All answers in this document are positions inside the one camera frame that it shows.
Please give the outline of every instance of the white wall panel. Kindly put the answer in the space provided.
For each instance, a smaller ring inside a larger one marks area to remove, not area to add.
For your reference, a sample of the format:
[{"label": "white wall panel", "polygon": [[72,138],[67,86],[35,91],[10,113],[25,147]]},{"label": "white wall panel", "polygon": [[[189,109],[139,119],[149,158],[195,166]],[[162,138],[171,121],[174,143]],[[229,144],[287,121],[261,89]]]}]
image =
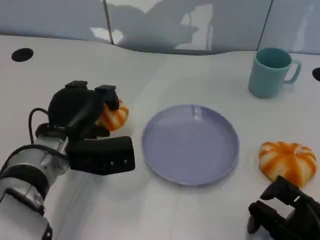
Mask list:
[{"label": "white wall panel", "polygon": [[260,48],[320,54],[319,23],[319,0],[274,0]]},{"label": "white wall panel", "polygon": [[100,0],[2,0],[0,34],[110,40]]},{"label": "white wall panel", "polygon": [[114,43],[145,52],[255,50],[271,0],[106,0]]}]

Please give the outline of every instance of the purple plate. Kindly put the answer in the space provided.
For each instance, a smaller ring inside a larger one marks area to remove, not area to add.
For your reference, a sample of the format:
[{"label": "purple plate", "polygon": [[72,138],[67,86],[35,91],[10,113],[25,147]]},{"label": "purple plate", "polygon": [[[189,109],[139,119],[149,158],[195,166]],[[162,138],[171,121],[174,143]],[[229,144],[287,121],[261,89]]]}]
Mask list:
[{"label": "purple plate", "polygon": [[181,185],[216,181],[237,163],[238,136],[222,115],[200,105],[176,105],[146,125],[142,150],[161,177]]}]

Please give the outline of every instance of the black cable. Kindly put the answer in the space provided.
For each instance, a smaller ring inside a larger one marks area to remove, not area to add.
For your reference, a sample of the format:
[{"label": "black cable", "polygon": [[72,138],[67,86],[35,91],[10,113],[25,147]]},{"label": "black cable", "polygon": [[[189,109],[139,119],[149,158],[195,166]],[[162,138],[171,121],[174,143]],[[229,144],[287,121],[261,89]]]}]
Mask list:
[{"label": "black cable", "polygon": [[33,144],[35,141],[34,141],[34,134],[32,132],[32,117],[34,115],[35,112],[42,112],[44,114],[47,114],[48,115],[48,111],[47,110],[44,110],[43,108],[40,108],[40,107],[37,107],[35,109],[33,109],[30,114],[29,114],[29,120],[28,120],[28,127],[29,127],[29,135],[30,135],[30,141],[31,141],[31,144]]},{"label": "black cable", "polygon": [[17,148],[16,150],[14,150],[13,153],[11,153],[10,156],[7,158],[7,160],[5,161],[5,163],[3,164],[3,166],[2,166],[2,168],[0,170],[0,178],[1,178],[1,175],[4,172],[4,170],[7,168],[9,160],[14,155],[20,153],[23,150],[27,150],[27,149],[39,149],[39,150],[47,151],[48,153],[50,153],[53,156],[57,156],[58,158],[68,160],[68,157],[66,155],[63,155],[61,152],[59,152],[59,151],[57,151],[57,150],[55,150],[55,149],[53,149],[51,147],[40,145],[40,144],[24,145],[24,146],[21,146],[21,147]]}]

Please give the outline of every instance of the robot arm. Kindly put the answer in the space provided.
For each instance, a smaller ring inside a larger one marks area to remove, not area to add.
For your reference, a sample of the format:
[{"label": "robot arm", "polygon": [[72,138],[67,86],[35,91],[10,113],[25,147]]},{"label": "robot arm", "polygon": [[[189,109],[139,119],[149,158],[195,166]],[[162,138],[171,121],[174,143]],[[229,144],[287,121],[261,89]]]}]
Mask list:
[{"label": "robot arm", "polygon": [[265,201],[277,198],[295,210],[288,218],[284,218],[262,201],[251,203],[248,223],[250,234],[263,226],[275,240],[320,240],[320,204],[297,186],[278,176],[260,198]]},{"label": "robot arm", "polygon": [[43,217],[44,200],[58,176],[69,168],[109,175],[135,169],[130,137],[107,138],[95,125],[104,104],[119,108],[114,86],[87,89],[73,81],[58,91],[48,108],[49,123],[41,124],[37,139],[15,150],[0,171],[0,239],[50,240],[53,231]]}]

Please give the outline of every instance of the black hole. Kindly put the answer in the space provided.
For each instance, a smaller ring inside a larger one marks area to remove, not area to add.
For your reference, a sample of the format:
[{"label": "black hole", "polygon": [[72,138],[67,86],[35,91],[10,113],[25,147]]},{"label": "black hole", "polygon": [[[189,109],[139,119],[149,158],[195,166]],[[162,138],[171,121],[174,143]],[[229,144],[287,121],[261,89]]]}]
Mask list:
[{"label": "black hole", "polygon": [[15,62],[25,62],[32,58],[34,51],[30,48],[20,48],[12,53],[11,58]]},{"label": "black hole", "polygon": [[314,69],[314,70],[312,71],[312,76],[313,76],[316,80],[320,81],[320,67],[317,67],[316,69]]}]

